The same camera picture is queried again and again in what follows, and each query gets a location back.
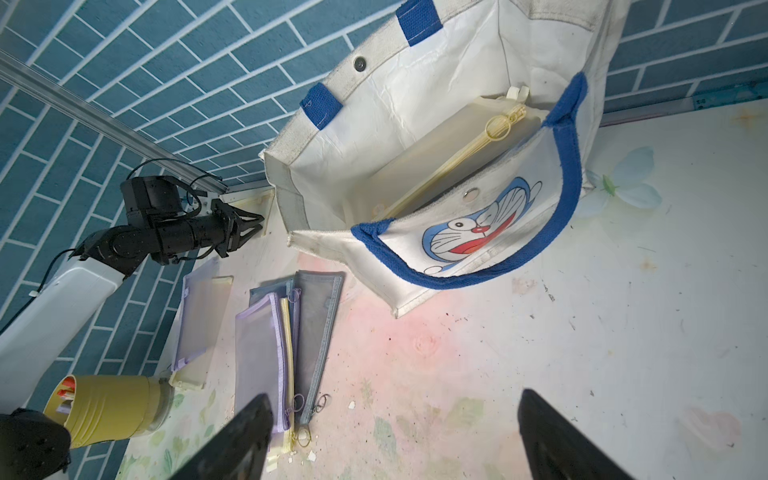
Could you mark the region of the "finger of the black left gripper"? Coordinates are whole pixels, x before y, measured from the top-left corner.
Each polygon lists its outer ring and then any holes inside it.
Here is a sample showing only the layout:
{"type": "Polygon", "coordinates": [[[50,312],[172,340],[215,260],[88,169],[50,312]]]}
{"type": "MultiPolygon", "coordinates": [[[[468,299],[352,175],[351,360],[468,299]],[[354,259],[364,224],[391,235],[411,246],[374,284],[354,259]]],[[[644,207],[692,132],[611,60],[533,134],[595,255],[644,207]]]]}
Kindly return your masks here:
{"type": "Polygon", "coordinates": [[[258,236],[262,230],[263,226],[261,224],[245,230],[235,225],[233,229],[225,235],[225,239],[221,243],[221,253],[230,254],[239,250],[251,238],[258,236]]]}
{"type": "Polygon", "coordinates": [[[234,207],[220,199],[211,201],[211,213],[220,217],[228,228],[261,228],[264,217],[234,207]]]}

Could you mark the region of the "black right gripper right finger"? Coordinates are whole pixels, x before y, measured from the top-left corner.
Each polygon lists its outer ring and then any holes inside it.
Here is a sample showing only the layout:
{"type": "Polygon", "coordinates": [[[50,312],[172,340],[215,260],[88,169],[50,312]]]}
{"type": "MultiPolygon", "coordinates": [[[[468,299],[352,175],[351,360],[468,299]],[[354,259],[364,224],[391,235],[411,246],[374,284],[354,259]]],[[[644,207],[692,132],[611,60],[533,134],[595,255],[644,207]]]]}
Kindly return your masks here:
{"type": "Polygon", "coordinates": [[[631,479],[536,391],[523,390],[517,419],[533,479],[631,479]]]}

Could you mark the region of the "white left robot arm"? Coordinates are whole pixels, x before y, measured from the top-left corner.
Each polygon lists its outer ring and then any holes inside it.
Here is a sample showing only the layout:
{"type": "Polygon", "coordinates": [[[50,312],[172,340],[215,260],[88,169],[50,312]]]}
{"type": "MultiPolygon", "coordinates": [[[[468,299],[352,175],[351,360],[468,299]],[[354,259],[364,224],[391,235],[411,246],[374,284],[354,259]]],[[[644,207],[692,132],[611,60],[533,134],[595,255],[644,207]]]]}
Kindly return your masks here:
{"type": "Polygon", "coordinates": [[[170,176],[129,176],[121,185],[127,224],[97,231],[50,265],[32,298],[1,329],[1,476],[46,479],[65,471],[73,449],[155,432],[174,391],[146,376],[68,376],[46,412],[27,409],[58,353],[144,262],[225,258],[263,228],[263,216],[220,199],[183,209],[179,192],[197,192],[170,176]]]}

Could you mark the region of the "yellow mesh pouch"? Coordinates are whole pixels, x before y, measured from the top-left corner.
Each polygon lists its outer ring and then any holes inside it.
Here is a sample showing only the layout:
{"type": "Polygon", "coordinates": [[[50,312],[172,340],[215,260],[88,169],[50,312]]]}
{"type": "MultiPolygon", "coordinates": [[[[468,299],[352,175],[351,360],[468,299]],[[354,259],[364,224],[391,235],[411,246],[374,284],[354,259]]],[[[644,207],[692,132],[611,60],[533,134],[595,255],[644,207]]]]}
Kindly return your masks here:
{"type": "Polygon", "coordinates": [[[527,141],[549,114],[527,105],[527,94],[513,87],[466,104],[350,191],[342,203],[347,224],[412,214],[527,141]]]}

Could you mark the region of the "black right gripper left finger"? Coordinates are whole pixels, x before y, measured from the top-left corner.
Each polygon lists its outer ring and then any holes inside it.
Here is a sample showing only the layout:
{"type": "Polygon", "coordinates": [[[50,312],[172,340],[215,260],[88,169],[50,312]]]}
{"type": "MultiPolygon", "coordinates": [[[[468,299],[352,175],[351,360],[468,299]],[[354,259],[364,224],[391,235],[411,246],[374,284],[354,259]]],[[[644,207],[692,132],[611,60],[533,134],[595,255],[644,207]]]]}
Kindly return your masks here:
{"type": "Polygon", "coordinates": [[[268,396],[258,394],[171,479],[260,479],[273,421],[268,396]]]}

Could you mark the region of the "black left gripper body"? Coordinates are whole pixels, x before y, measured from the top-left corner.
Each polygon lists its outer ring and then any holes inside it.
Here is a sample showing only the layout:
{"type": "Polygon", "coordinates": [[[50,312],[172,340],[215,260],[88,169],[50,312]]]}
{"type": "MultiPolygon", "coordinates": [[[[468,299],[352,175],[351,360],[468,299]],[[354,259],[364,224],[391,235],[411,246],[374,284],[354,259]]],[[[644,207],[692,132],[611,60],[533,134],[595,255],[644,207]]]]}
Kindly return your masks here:
{"type": "Polygon", "coordinates": [[[126,257],[152,257],[161,264],[189,259],[187,253],[201,250],[205,256],[227,255],[227,221],[201,214],[202,205],[185,211],[180,190],[194,190],[171,176],[133,177],[120,185],[127,229],[119,234],[119,253],[126,257]]]}

